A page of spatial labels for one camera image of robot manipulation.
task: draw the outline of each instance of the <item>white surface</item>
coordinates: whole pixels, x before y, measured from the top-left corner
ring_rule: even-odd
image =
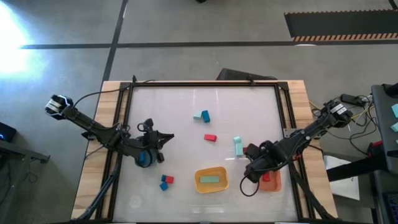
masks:
[[[208,110],[210,123],[193,115]],[[272,222],[296,221],[288,169],[281,170],[280,192],[262,192],[245,197],[239,190],[246,158],[235,156],[235,136],[242,143],[260,144],[282,139],[282,128],[273,87],[144,87],[135,88],[129,125],[135,128],[147,118],[154,129],[174,133],[162,149],[165,162],[142,169],[132,157],[123,157],[114,211],[115,222]],[[217,142],[203,139],[217,135]],[[195,189],[197,170],[223,166],[229,188],[211,194]],[[174,176],[174,184],[163,192],[162,174]],[[245,180],[251,194],[256,185]]]
[[[325,161],[326,170],[351,163],[333,156],[324,156],[323,159]],[[344,180],[330,182],[330,188],[331,192],[335,195],[359,200],[358,177],[350,177]]]

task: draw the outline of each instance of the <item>concrete floor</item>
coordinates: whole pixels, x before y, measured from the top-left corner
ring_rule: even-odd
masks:
[[[44,114],[52,94],[78,99],[98,91],[109,49],[14,50],[21,44],[108,44],[122,0],[0,2],[0,121],[15,127],[17,144],[51,155],[32,164],[39,175],[18,193],[10,223],[70,218],[87,142],[81,129]],[[290,40],[283,13],[389,9],[386,0],[130,0],[120,43]],[[322,103],[342,94],[368,95],[373,84],[396,83],[398,45],[117,49],[110,80],[214,80],[222,68],[278,79],[305,80],[309,98]],[[98,97],[79,104],[93,116]],[[352,132],[360,130],[352,126]],[[333,130],[349,136],[347,129]],[[365,149],[378,133],[356,141]],[[326,152],[361,157],[348,141],[326,135]],[[369,181],[361,202],[336,198],[344,220],[371,222]]]

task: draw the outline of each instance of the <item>black mat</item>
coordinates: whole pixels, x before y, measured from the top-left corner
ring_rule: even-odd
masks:
[[[285,19],[293,41],[398,38],[398,11],[289,12]]]

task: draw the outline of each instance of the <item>blue block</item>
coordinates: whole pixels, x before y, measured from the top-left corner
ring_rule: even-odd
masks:
[[[140,164],[145,163],[145,152],[141,152],[139,154],[138,163],[140,163]]]
[[[193,115],[193,119],[201,119],[202,112],[197,112]]]
[[[236,153],[236,156],[243,156],[243,145],[242,145],[242,143],[235,144],[235,153]]]
[[[242,143],[241,137],[239,137],[239,136],[234,137],[234,142],[235,142],[235,144]]]
[[[165,191],[165,190],[167,190],[168,189],[168,185],[167,185],[167,183],[166,182],[163,182],[162,184],[160,184],[159,185],[160,186],[160,188],[163,190],[163,191]]]
[[[395,132],[398,132],[398,123],[391,126],[391,129],[393,129]]]
[[[200,182],[201,183],[218,183],[220,178],[218,176],[201,176]]]
[[[207,110],[202,111],[201,115],[203,116],[203,120],[205,121],[205,123],[209,123],[210,122],[209,111],[207,111]]]
[[[392,111],[394,112],[396,118],[398,118],[398,103],[394,106],[391,106]]]

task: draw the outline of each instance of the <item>white paper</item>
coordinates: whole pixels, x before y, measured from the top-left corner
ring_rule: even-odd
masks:
[[[351,162],[344,159],[338,159],[333,156],[324,156],[326,169],[331,169]],[[350,177],[344,180],[330,182],[331,192],[335,195],[359,200],[358,177]]]

